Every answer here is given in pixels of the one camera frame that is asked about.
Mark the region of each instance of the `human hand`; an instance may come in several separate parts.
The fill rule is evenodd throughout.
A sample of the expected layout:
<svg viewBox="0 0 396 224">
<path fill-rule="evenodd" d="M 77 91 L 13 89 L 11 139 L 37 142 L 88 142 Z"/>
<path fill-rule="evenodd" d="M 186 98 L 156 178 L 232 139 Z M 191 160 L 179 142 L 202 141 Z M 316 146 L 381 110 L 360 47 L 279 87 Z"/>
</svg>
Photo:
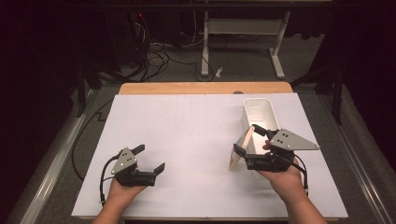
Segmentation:
<svg viewBox="0 0 396 224">
<path fill-rule="evenodd" d="M 111 181 L 106 203 L 93 221 L 93 223 L 117 223 L 123 210 L 142 192 L 147 186 L 124 187 L 119 181 Z"/>
<path fill-rule="evenodd" d="M 263 149 L 269 149 L 269 141 L 265 141 Z M 266 171 L 257 171 L 259 174 L 268 178 L 274 191 L 285 203 L 294 203 L 306 197 L 306 193 L 301 180 L 300 171 L 290 166 L 285 172 L 273 173 Z"/>
<path fill-rule="evenodd" d="M 114 203 L 123 211 L 146 187 L 147 186 L 124 187 L 119 181 L 113 178 L 106 203 Z"/>
</svg>

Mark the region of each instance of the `white plastic container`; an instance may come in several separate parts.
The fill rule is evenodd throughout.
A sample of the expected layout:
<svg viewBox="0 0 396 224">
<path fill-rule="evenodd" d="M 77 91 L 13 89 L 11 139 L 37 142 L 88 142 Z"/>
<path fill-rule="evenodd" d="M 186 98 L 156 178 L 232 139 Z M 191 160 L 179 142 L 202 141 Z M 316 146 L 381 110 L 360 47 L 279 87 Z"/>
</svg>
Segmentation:
<svg viewBox="0 0 396 224">
<path fill-rule="evenodd" d="M 247 130 L 252 124 L 257 124 L 266 130 L 275 131 L 279 129 L 277 124 L 274 109 L 271 101 L 266 98 L 252 98 L 246 99 L 244 102 L 245 110 L 242 115 L 242 123 L 244 130 Z M 267 136 L 261 136 L 253 133 L 249 143 L 247 144 L 248 154 L 265 154 L 268 150 L 262 149 L 265 145 Z M 253 174 L 258 179 L 265 179 L 262 175 L 253 171 Z"/>
</svg>

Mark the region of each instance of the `gray metal piece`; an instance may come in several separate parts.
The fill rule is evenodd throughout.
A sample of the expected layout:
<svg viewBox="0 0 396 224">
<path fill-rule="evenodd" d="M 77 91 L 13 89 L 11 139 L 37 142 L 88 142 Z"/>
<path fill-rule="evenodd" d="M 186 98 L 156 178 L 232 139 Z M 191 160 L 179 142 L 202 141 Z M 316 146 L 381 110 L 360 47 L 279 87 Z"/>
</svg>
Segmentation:
<svg viewBox="0 0 396 224">
<path fill-rule="evenodd" d="M 125 168 L 128 168 L 134 164 L 137 163 L 137 158 L 134 156 L 134 153 L 132 153 L 131 149 L 126 147 L 123 149 L 120 153 L 120 157 L 117 160 L 116 164 L 113 167 L 113 170 L 111 171 L 111 174 L 115 175 L 118 172 L 124 170 Z"/>
<path fill-rule="evenodd" d="M 289 130 L 281 129 L 272 139 L 271 145 L 280 147 L 285 150 L 318 150 L 319 145 L 301 137 L 296 133 L 292 133 Z"/>
</svg>

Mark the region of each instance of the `white board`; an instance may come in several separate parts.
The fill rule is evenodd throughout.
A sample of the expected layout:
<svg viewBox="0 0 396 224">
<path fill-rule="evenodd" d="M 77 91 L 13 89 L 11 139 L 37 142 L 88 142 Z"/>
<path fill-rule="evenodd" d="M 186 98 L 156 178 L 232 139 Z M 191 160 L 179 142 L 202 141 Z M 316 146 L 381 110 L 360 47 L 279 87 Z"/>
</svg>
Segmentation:
<svg viewBox="0 0 396 224">
<path fill-rule="evenodd" d="M 105 163 L 125 147 L 146 145 L 138 154 L 140 171 L 165 162 L 155 187 L 125 210 L 127 218 L 278 218 L 286 207 L 268 181 L 254 178 L 241 160 L 228 170 L 231 148 L 243 133 L 247 98 L 271 100 L 279 127 L 316 142 L 298 95 L 180 94 L 117 95 L 72 216 L 95 217 L 101 210 L 99 181 Z M 296 152 L 309 177 L 309 197 L 328 218 L 347 217 L 329 168 L 317 151 Z M 107 168 L 111 176 L 113 163 Z M 110 181 L 105 182 L 107 195 Z"/>
</svg>

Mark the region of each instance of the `gray carpet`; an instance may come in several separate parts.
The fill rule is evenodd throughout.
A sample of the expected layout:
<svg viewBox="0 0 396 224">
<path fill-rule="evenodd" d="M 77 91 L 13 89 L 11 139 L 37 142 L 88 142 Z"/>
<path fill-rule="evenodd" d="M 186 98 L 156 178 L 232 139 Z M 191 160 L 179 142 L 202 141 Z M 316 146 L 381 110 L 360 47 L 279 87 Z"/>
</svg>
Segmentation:
<svg viewBox="0 0 396 224">
<path fill-rule="evenodd" d="M 321 39 L 311 38 L 309 40 L 302 40 L 299 36 L 295 36 L 284 40 L 281 51 L 279 52 L 279 58 L 286 74 L 286 81 L 293 81 L 306 74 L 318 50 Z M 229 40 L 227 48 L 222 49 L 224 42 L 220 38 L 211 38 L 210 45 L 214 48 L 210 50 L 209 54 L 210 66 L 215 73 L 222 67 L 220 77 L 215 77 L 213 81 L 275 81 L 275 70 L 267 52 L 267 49 L 272 47 L 274 43 L 275 39 L 271 36 L 265 36 L 253 42 Z M 197 80 L 196 75 L 201 70 L 200 47 L 181 49 L 166 47 L 166 52 L 173 60 L 183 63 L 197 63 L 196 71 L 193 64 L 182 64 L 171 61 L 167 70 L 151 78 L 149 81 Z M 130 69 L 125 66 L 124 72 L 127 73 L 128 70 Z M 118 83 L 104 83 L 103 88 L 99 90 L 96 99 L 87 111 L 87 118 L 83 125 L 87 123 L 89 118 L 94 117 L 78 139 L 75 148 L 76 166 L 82 176 L 88 170 L 92 154 L 105 125 L 104 121 L 98 120 L 99 115 L 94 115 L 94 113 L 98 108 L 111 100 L 117 94 L 119 88 L 120 84 Z M 337 134 L 337 126 L 334 125 L 326 106 L 323 105 L 323 97 L 317 96 L 314 93 L 312 85 L 302 85 L 296 88 L 295 91 L 299 93 L 305 113 L 318 139 L 318 143 L 321 145 L 324 158 L 329 165 L 349 214 L 349 218 L 339 220 L 337 223 L 378 223 L 371 205 L 361 190 L 361 183 L 357 180 L 354 170 L 348 163 L 345 147 L 340 136 Z M 359 151 L 358 154 L 361 162 L 366 165 L 367 173 L 380 192 L 385 207 L 389 211 L 393 211 L 396 204 L 395 174 L 376 146 L 367 128 L 365 128 L 364 122 L 353 105 L 353 101 L 347 94 L 347 90 L 344 90 L 343 99 L 343 128 L 346 130 L 351 145 Z M 111 103 L 101 110 L 103 112 L 102 118 L 106 117 L 110 106 Z M 21 196 L 8 223 L 19 223 L 21 221 L 24 211 L 34 197 L 34 193 L 49 167 L 51 158 L 54 157 L 56 144 L 53 147 L 55 148 L 49 149 L 45 159 L 43 159 L 37 168 L 35 176 L 32 177 L 30 185 Z M 73 170 L 70 158 L 71 155 L 69 155 L 62 169 L 55 188 L 37 223 L 90 223 L 90 221 L 70 216 L 78 191 L 82 185 L 82 181 L 78 179 Z"/>
</svg>

